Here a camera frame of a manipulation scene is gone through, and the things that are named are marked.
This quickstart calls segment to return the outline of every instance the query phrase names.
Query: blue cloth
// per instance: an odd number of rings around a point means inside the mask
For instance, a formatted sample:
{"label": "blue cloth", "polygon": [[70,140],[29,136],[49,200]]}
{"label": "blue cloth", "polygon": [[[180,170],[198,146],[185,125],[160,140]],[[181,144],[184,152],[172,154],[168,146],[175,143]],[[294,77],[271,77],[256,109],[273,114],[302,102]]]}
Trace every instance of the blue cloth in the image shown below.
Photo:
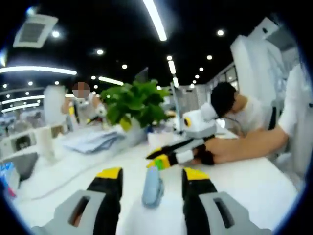
{"label": "blue cloth", "polygon": [[64,141],[63,146],[80,153],[90,154],[108,150],[115,142],[124,138],[122,134],[116,131],[99,131]]}
{"label": "blue cloth", "polygon": [[147,170],[145,185],[141,197],[144,207],[157,208],[164,194],[164,184],[160,178],[157,167],[151,167]]}

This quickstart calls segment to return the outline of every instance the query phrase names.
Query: black hair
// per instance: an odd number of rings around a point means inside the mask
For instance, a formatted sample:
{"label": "black hair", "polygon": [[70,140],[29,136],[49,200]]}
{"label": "black hair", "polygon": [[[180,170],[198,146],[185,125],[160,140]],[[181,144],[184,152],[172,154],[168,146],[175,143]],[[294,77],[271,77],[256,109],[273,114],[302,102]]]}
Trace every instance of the black hair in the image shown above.
{"label": "black hair", "polygon": [[211,104],[219,118],[231,110],[236,89],[228,82],[220,82],[211,93]]}

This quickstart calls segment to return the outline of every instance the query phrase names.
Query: blue plastic object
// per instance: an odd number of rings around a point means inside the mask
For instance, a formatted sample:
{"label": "blue plastic object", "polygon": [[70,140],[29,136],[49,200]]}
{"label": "blue plastic object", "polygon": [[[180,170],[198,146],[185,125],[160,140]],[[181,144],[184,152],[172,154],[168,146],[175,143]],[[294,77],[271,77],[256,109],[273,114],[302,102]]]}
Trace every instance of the blue plastic object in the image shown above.
{"label": "blue plastic object", "polygon": [[153,209],[160,205],[164,194],[163,181],[157,167],[151,167],[147,170],[145,185],[142,193],[142,204],[144,207]]}

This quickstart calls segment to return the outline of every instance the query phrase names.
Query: black glove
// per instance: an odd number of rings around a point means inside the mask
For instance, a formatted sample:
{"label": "black glove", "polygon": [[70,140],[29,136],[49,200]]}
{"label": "black glove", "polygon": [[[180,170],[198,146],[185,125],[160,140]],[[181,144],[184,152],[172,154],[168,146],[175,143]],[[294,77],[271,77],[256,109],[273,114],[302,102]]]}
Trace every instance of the black glove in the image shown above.
{"label": "black glove", "polygon": [[197,150],[198,152],[195,155],[195,158],[201,159],[201,162],[205,165],[214,165],[213,154],[206,150],[204,144],[197,147]]}

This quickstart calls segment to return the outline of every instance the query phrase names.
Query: person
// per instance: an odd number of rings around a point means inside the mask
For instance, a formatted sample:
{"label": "person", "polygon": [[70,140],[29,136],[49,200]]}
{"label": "person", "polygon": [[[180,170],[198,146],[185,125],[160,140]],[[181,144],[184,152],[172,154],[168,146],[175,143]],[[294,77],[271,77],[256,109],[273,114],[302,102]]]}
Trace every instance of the person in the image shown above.
{"label": "person", "polygon": [[213,157],[215,164],[221,164],[266,156],[292,137],[294,171],[304,177],[313,147],[313,128],[310,127],[313,120],[312,104],[312,83],[300,63],[290,71],[284,109],[274,129],[256,130],[245,138],[235,140],[212,138],[205,143],[205,150],[212,153],[208,156]]}
{"label": "person", "polygon": [[78,82],[73,86],[72,90],[75,98],[65,97],[64,103],[61,106],[63,114],[67,114],[70,106],[74,105],[76,106],[75,111],[80,122],[87,123],[88,119],[93,119],[96,116],[104,117],[106,109],[101,100],[90,92],[87,83]]}
{"label": "person", "polygon": [[[201,107],[205,117],[206,105]],[[247,97],[236,91],[228,82],[219,83],[211,93],[211,105],[217,116],[229,123],[229,130],[243,137],[250,131],[267,129],[266,117],[268,110],[260,101]]]}

